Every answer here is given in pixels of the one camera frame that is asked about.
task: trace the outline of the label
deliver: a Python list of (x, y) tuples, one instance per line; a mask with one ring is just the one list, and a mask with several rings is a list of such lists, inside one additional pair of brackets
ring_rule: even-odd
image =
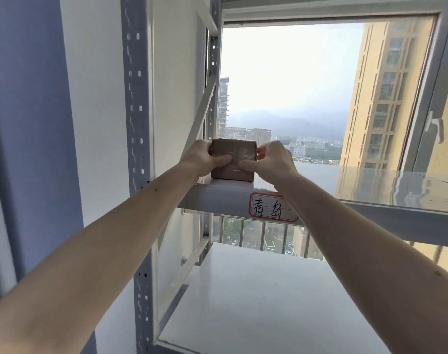
[(285, 222), (298, 219), (296, 212), (283, 196), (278, 194), (253, 192), (249, 201), (249, 214), (253, 217)]

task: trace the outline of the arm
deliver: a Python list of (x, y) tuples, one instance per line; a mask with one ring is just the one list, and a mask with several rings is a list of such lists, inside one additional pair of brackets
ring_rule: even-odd
[(448, 273), (298, 174), (280, 142), (240, 166), (291, 204), (367, 321), (393, 353), (448, 353)]
[(0, 301), (0, 354), (79, 353), (198, 177), (223, 166), (197, 141), (176, 166), (67, 240)]

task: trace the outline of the cardboard box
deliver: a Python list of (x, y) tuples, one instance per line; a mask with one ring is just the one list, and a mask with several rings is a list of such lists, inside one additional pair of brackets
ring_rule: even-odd
[(243, 159), (256, 160), (255, 141), (213, 139), (211, 154), (213, 157), (227, 154), (232, 155), (232, 161), (226, 166), (214, 169), (211, 172), (211, 178), (253, 182), (254, 172), (242, 170), (238, 166), (238, 163)]

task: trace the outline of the white shelf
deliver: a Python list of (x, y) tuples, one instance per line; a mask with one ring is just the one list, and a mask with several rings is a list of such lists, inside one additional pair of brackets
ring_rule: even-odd
[[(448, 246), (448, 176), (333, 165), (297, 164), (299, 172), (331, 195), (406, 241)], [(249, 214), (253, 192), (274, 192), (254, 183), (207, 178), (180, 208), (258, 220)], [(293, 225), (302, 226), (297, 220)]]
[(212, 354), (389, 353), (326, 262), (217, 243), (157, 344)]

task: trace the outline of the hazy sky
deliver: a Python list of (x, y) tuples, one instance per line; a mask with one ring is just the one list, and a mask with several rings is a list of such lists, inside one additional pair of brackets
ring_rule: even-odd
[(347, 110), (362, 34), (362, 23), (223, 29), (229, 114)]

